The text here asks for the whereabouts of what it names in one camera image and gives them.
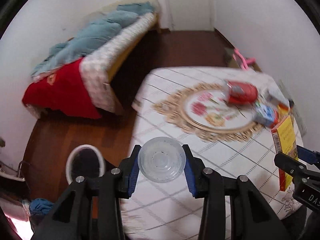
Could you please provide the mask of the orange snack packet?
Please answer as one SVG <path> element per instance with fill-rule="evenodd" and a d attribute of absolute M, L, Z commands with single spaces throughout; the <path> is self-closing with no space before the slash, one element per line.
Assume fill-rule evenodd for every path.
<path fill-rule="evenodd" d="M 284 118 L 286 118 L 287 116 L 291 115 L 291 108 L 290 107 L 286 107 L 282 104 L 279 104 L 277 106 L 277 112 L 278 112 L 278 121 L 283 120 Z"/>

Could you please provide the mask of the brown cardboard box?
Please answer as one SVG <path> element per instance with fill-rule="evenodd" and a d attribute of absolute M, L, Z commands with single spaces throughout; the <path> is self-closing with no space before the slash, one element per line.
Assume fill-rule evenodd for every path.
<path fill-rule="evenodd" d="M 227 63 L 227 66 L 230 68 L 238 68 L 240 70 L 242 70 L 239 65 L 237 64 L 237 62 L 233 59 L 233 50 L 234 48 L 225 48 L 225 53 L 224 53 L 224 60 Z M 260 67 L 258 66 L 258 64 L 256 63 L 255 60 L 255 64 L 253 64 L 253 66 L 249 67 L 249 70 L 254 70 L 256 72 L 261 72 Z"/>

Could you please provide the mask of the bed with patterned mattress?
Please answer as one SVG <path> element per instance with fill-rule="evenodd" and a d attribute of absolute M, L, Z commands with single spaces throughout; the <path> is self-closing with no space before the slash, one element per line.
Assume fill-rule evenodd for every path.
<path fill-rule="evenodd" d="M 93 105 L 99 113 L 101 113 L 101 111 L 110 113 L 121 112 L 122 107 L 111 87 L 111 81 L 128 55 L 146 33 L 159 27 L 161 6 L 158 0 L 121 0 L 117 3 L 107 5 L 84 18 L 82 29 L 85 28 L 89 22 L 97 19 L 101 12 L 108 13 L 116 10 L 116 7 L 121 4 L 145 2 L 150 2 L 154 7 L 155 11 L 153 13 L 147 13 L 141 16 L 134 24 L 124 28 L 119 35 L 112 38 L 99 49 L 80 58 L 82 61 L 79 66 L 79 71 L 82 81 Z M 54 70 L 52 73 L 42 74 L 36 80 L 32 78 L 32 83 L 50 76 L 60 68 Z M 48 109 L 25 105 L 24 107 L 36 117 L 39 117 L 42 112 Z"/>

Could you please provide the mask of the clear plastic cup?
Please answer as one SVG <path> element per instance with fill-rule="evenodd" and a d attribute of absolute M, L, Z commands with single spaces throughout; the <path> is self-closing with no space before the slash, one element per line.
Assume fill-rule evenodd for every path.
<path fill-rule="evenodd" d="M 154 183 L 168 183 L 184 171 L 186 156 L 180 143 L 169 137 L 147 141 L 138 154 L 138 167 L 145 178 Z"/>

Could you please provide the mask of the teal blanket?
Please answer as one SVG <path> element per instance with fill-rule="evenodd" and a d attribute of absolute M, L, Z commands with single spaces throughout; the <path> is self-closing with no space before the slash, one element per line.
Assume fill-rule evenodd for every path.
<path fill-rule="evenodd" d="M 99 17 L 78 31 L 69 41 L 57 43 L 49 50 L 48 57 L 31 72 L 33 79 L 52 73 L 65 64 L 70 64 L 81 57 L 99 49 L 126 27 L 134 24 L 141 16 L 153 13 L 150 2 L 121 4 L 108 13 L 101 12 Z"/>

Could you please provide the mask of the white trash bin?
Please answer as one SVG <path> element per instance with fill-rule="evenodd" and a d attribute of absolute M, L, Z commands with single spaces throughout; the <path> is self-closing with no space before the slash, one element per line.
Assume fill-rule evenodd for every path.
<path fill-rule="evenodd" d="M 80 145 L 68 156 L 65 170 L 68 185 L 78 177 L 102 177 L 106 171 L 105 159 L 93 145 Z"/>

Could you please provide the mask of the blue cloth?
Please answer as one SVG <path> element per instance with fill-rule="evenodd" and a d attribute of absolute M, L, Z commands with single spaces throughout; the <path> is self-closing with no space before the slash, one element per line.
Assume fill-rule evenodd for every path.
<path fill-rule="evenodd" d="M 49 213 L 53 206 L 54 203 L 44 198 L 36 198 L 32 200 L 29 205 L 29 212 L 31 216 L 45 216 Z"/>

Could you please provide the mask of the yellow cigarette box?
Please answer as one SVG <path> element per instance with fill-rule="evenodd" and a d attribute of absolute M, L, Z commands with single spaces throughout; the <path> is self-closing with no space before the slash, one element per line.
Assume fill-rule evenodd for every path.
<path fill-rule="evenodd" d="M 283 153 L 292 159 L 298 160 L 296 136 L 291 116 L 282 118 L 274 128 L 271 129 L 276 153 Z M 285 192 L 292 183 L 292 176 L 279 168 L 279 190 Z"/>

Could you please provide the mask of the white door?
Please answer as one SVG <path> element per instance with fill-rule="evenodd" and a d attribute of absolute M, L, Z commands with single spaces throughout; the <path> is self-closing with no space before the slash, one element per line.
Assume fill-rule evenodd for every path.
<path fill-rule="evenodd" d="M 174 31 L 213 30 L 212 0 L 168 0 Z"/>

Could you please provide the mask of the red blanket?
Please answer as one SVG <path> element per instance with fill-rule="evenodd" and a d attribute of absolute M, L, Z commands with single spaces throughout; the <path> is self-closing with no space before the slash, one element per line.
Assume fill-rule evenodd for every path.
<path fill-rule="evenodd" d="M 44 79 L 31 83 L 22 98 L 25 106 L 61 111 L 67 116 L 100 119 L 82 81 L 79 66 L 82 59 L 65 64 Z"/>

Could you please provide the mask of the blue white milk carton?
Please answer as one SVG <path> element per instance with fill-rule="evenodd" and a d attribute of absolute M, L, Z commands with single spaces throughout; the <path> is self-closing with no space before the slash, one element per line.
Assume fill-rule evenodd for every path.
<path fill-rule="evenodd" d="M 278 112 L 271 106 L 256 102 L 254 105 L 255 114 L 253 121 L 268 127 L 273 128 L 279 121 Z"/>

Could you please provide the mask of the pink plastic hanger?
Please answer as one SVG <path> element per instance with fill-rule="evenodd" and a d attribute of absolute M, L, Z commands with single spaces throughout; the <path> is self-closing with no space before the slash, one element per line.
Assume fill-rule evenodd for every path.
<path fill-rule="evenodd" d="M 237 48 L 233 50 L 233 59 L 242 70 L 249 70 L 249 67 L 255 64 L 255 58 L 245 58 Z"/>

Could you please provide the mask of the red cola can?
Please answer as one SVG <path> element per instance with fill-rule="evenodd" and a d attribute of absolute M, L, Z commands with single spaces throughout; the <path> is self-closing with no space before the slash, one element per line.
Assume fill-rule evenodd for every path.
<path fill-rule="evenodd" d="M 257 88 L 247 82 L 227 80 L 222 93 L 225 102 L 233 105 L 252 104 L 258 98 Z"/>

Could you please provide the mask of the white grey cardboard box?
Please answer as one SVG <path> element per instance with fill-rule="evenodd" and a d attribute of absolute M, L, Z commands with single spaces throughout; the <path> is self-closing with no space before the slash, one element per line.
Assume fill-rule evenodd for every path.
<path fill-rule="evenodd" d="M 280 88 L 275 82 L 269 83 L 262 89 L 262 97 L 268 104 L 280 106 L 288 109 L 290 107 L 289 100 L 281 92 Z"/>

